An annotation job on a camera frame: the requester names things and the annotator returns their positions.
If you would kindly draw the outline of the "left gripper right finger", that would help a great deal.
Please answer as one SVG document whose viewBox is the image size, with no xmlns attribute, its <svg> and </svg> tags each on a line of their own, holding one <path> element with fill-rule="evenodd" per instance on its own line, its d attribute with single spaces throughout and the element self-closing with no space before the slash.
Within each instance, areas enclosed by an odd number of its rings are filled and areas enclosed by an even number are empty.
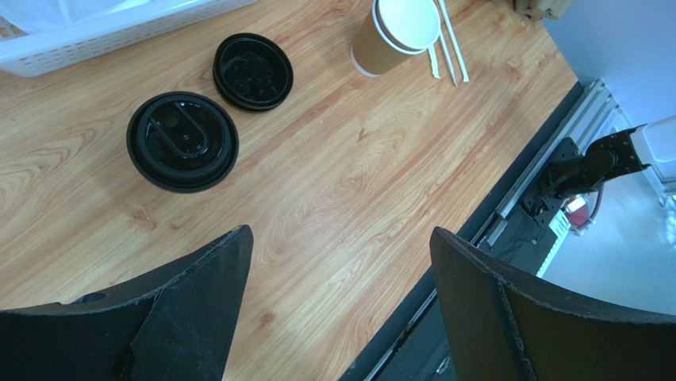
<svg viewBox="0 0 676 381">
<path fill-rule="evenodd" d="M 674 316 L 559 287 L 440 227 L 429 245 L 458 379 L 674 379 Z"/>
</svg>

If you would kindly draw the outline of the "brown cardboard cup carrier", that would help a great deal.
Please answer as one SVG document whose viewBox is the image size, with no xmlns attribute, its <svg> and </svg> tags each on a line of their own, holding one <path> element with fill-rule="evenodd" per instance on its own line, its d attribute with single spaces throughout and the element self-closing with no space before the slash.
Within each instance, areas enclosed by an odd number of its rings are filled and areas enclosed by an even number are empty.
<svg viewBox="0 0 676 381">
<path fill-rule="evenodd" d="M 543 18 L 558 20 L 573 2 L 574 0 L 515 0 L 514 9 L 519 15 L 534 21 Z"/>
</svg>

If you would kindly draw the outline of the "paper coffee cup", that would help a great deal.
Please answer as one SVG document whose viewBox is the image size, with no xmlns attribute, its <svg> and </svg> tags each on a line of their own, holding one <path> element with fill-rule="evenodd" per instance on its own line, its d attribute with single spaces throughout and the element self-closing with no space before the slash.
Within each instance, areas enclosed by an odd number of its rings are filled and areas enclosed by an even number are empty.
<svg viewBox="0 0 676 381">
<path fill-rule="evenodd" d="M 426 53 L 440 37 L 440 14 L 432 1 L 373 1 L 351 44 L 350 58 L 362 75 L 376 78 Z"/>
</svg>

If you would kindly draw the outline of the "black coffee cup lid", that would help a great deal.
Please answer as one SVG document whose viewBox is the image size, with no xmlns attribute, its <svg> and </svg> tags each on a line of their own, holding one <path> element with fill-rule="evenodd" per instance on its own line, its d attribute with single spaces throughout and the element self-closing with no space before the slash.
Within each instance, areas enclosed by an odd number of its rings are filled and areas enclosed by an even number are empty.
<svg viewBox="0 0 676 381">
<path fill-rule="evenodd" d="M 214 100 L 186 91 L 156 95 L 139 106 L 126 132 L 129 158 L 153 185 L 174 193 L 208 190 L 233 170 L 236 125 Z"/>
</svg>

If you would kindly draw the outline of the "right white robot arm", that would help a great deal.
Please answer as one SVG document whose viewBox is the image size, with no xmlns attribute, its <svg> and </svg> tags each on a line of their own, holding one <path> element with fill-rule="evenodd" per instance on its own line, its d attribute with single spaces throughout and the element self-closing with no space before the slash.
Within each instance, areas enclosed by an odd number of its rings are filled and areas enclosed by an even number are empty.
<svg viewBox="0 0 676 381">
<path fill-rule="evenodd" d="M 675 117 L 595 140 L 583 156 L 552 164 L 545 193 L 556 198 L 599 191 L 608 181 L 675 158 Z"/>
</svg>

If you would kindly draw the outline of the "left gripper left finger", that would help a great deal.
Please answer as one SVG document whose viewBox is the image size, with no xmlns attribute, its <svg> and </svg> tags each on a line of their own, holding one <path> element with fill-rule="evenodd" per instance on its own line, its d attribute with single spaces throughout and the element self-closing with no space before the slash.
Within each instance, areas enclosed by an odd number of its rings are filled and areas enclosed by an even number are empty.
<svg viewBox="0 0 676 381">
<path fill-rule="evenodd" d="M 221 379 L 253 244 L 242 225 L 72 303 L 3 310 L 2 379 Z"/>
</svg>

